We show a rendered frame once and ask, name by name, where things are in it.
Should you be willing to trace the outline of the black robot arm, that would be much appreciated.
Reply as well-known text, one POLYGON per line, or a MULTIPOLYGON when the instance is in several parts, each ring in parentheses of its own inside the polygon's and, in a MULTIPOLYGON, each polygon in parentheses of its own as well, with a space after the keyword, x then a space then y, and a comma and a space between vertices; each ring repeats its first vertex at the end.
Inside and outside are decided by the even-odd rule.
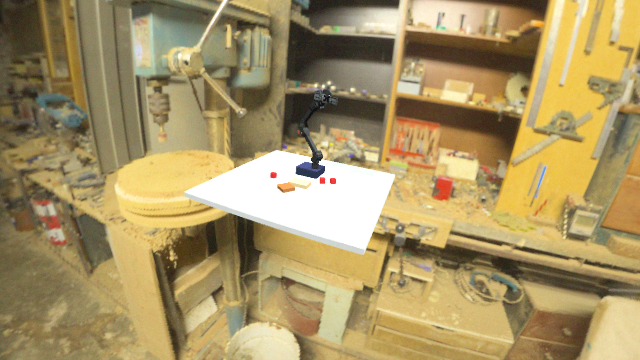
MULTIPOLYGON (((326 94, 326 95, 331 95, 332 92, 331 90, 316 90, 315 92, 319 92, 319 96, 321 97, 322 94, 326 94)), ((319 99, 318 99, 319 100, 319 99)), ((319 100, 320 101, 320 100, 319 100)), ((320 104, 319 101, 314 101, 310 104, 309 106, 309 110, 306 112, 306 114, 304 115, 304 117, 300 120, 300 126, 299 126, 299 133, 306 139, 310 149, 312 150, 312 158, 310 158, 310 160, 312 161, 312 169, 319 169, 319 161, 321 161, 323 159, 323 153, 321 152, 321 150, 318 150, 312 140, 312 138, 310 137, 310 131, 309 131, 309 127, 307 124, 307 121, 309 120, 309 118, 312 116, 312 114, 320 109, 324 108, 324 105, 320 104), (303 128, 303 125, 305 125, 305 128, 303 128)))

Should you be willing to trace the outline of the orange square block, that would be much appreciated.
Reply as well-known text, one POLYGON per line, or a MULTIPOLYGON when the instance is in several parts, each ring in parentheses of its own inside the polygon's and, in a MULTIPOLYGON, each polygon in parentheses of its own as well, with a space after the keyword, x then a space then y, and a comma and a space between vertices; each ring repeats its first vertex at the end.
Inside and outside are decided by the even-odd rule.
POLYGON ((276 184, 276 188, 278 190, 280 190, 282 193, 295 191, 295 187, 292 184, 290 184, 289 182, 282 183, 282 184, 276 184))

